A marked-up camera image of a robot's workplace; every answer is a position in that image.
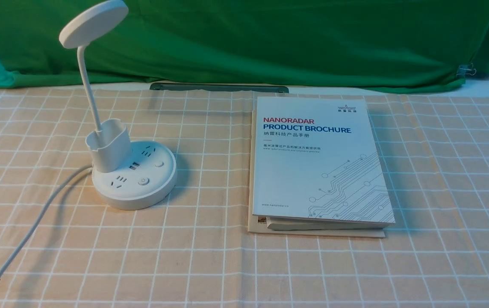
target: tablecloth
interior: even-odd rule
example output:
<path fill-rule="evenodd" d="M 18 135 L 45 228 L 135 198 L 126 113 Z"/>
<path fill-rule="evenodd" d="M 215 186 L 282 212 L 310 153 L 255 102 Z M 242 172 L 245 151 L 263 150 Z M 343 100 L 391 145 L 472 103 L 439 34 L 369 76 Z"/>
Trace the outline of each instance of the tablecloth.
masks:
<path fill-rule="evenodd" d="M 84 173 L 2 277 L 0 307 L 489 307 L 489 98 L 326 96 L 368 102 L 397 220 L 380 240 L 246 232 L 254 100 L 296 95 L 95 94 L 102 119 L 175 153 L 178 183 L 125 212 Z M 0 266 L 90 163 L 93 129 L 82 90 L 0 91 Z"/>

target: book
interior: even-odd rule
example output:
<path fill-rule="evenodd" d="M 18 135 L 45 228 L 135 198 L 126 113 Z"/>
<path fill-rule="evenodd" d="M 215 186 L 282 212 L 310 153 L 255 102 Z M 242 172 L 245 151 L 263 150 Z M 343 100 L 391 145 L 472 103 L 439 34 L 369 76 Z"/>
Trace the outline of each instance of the book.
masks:
<path fill-rule="evenodd" d="M 259 97 L 254 130 L 252 214 L 271 230 L 395 223 L 363 100 Z"/>
<path fill-rule="evenodd" d="M 385 232 L 381 228 L 375 229 L 343 229 L 343 230 L 272 230 L 268 228 L 267 218 L 265 216 L 254 216 L 253 197 L 254 197 L 254 166 L 255 166 L 255 148 L 256 148 L 256 117 L 252 116 L 252 142 L 250 145 L 250 178 L 249 178 L 249 196 L 248 196 L 248 222 L 247 229 L 250 233 L 255 234 L 289 234 L 305 236 L 343 236 L 343 237 L 370 237 L 385 238 Z"/>

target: black object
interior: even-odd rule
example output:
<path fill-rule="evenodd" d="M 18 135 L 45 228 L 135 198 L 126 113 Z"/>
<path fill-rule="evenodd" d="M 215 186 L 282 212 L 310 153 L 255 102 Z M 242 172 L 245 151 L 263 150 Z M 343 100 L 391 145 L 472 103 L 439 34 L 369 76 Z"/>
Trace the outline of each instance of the black object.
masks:
<path fill-rule="evenodd" d="M 286 86 L 241 86 L 233 84 L 198 84 L 198 83 L 152 83 L 150 90 L 190 91 L 205 90 L 212 92 L 255 91 L 268 93 L 288 93 Z"/>

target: green backdrop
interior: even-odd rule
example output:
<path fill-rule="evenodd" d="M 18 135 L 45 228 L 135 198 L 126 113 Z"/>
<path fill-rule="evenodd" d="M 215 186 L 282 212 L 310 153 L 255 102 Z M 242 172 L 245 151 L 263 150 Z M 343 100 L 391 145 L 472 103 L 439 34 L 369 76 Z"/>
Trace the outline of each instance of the green backdrop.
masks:
<path fill-rule="evenodd" d="M 0 88 L 81 83 L 62 27 L 99 0 L 0 2 Z M 125 0 L 85 53 L 92 82 L 357 86 L 394 93 L 489 73 L 489 0 Z"/>

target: circuit pattern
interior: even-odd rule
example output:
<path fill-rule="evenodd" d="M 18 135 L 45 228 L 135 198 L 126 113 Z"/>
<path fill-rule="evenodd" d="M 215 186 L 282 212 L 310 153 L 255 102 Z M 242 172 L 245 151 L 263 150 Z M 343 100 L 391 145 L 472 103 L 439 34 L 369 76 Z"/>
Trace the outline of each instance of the circuit pattern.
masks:
<path fill-rule="evenodd" d="M 321 174 L 330 180 L 309 197 L 309 217 L 358 222 L 394 222 L 391 201 L 376 152 L 347 160 Z"/>

